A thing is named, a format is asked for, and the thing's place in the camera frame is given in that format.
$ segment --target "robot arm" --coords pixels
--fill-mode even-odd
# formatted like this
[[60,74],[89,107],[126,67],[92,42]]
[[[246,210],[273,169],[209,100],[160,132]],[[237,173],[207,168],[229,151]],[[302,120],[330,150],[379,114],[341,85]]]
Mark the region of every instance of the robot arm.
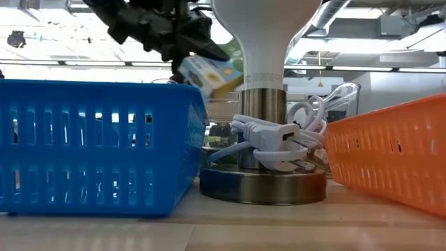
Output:
[[109,35],[119,44],[128,37],[143,44],[146,52],[155,50],[163,61],[172,60],[173,80],[183,82],[177,71],[181,61],[194,52],[218,61],[227,55],[210,38],[212,20],[200,8],[189,10],[197,0],[84,0],[109,27]]

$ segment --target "metal lamp base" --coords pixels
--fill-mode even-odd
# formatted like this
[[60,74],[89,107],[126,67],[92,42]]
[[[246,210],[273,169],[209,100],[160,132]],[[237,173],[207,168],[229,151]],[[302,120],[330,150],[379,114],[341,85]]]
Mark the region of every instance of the metal lamp base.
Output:
[[248,204],[292,205],[323,201],[327,174],[282,174],[264,169],[215,165],[200,171],[200,193],[215,199]]

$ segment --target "white lamp shade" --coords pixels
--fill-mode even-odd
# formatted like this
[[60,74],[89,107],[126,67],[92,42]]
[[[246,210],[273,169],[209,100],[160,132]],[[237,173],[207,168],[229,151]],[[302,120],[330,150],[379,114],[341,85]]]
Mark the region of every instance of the white lamp shade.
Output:
[[287,47],[320,4],[320,0],[212,0],[216,18],[242,48],[245,89],[282,89]]

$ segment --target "blue plastic basket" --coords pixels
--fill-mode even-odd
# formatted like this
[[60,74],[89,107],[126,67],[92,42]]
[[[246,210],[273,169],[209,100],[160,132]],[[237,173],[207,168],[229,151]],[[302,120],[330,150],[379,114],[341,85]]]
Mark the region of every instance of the blue plastic basket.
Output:
[[206,124],[191,86],[1,80],[0,211],[168,214]]

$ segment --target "white cord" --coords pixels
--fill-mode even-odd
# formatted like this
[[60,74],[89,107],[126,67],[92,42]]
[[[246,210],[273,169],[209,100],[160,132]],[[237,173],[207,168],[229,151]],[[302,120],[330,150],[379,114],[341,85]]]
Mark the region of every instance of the white cord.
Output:
[[[300,109],[305,110],[306,119],[302,125],[297,125],[294,123],[294,116]],[[254,147],[254,157],[266,168],[292,172],[298,168],[292,162],[305,159],[309,149],[324,147],[327,129],[327,122],[323,120],[324,113],[322,98],[313,96],[307,102],[298,102],[290,108],[286,115],[286,125],[237,114],[233,118],[231,132],[242,133],[245,141],[212,154],[208,163]]]

